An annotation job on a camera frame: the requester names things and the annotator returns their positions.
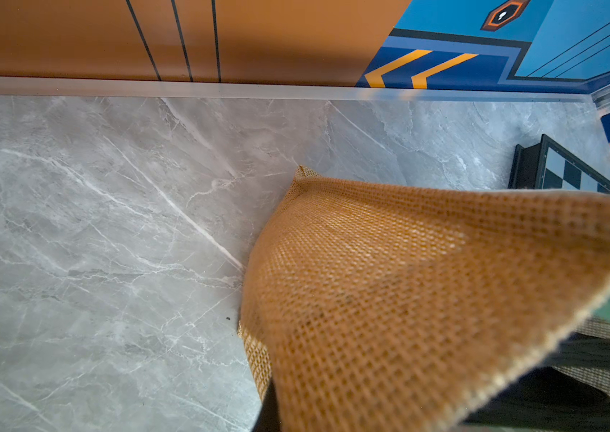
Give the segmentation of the green jute canvas bag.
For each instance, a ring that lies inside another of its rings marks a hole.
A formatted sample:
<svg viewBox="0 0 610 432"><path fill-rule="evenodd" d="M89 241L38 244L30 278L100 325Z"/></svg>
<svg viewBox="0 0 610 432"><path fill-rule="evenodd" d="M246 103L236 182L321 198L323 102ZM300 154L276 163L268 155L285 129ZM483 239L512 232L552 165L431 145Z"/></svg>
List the green jute canvas bag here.
<svg viewBox="0 0 610 432"><path fill-rule="evenodd" d="M610 338L610 194L461 192L299 167L239 321L281 431L465 425L574 333ZM610 372L558 367L610 396Z"/></svg>

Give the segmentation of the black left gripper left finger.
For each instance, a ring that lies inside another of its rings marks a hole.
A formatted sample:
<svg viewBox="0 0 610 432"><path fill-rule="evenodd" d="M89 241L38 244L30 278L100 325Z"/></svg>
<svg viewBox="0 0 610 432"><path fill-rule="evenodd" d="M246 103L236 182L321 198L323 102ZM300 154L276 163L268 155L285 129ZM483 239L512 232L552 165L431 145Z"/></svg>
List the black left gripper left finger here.
<svg viewBox="0 0 610 432"><path fill-rule="evenodd" d="M274 381L270 381L263 398L262 408L252 432L281 432L279 404Z"/></svg>

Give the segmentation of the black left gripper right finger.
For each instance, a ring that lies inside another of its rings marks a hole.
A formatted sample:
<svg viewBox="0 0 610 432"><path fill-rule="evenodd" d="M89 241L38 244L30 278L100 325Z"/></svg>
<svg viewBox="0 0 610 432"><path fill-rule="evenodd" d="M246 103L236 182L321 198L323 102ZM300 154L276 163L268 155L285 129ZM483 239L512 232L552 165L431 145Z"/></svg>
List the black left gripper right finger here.
<svg viewBox="0 0 610 432"><path fill-rule="evenodd" d="M610 431L610 396L558 371L559 366L610 372L610 338L572 334L538 367L463 423L549 431Z"/></svg>

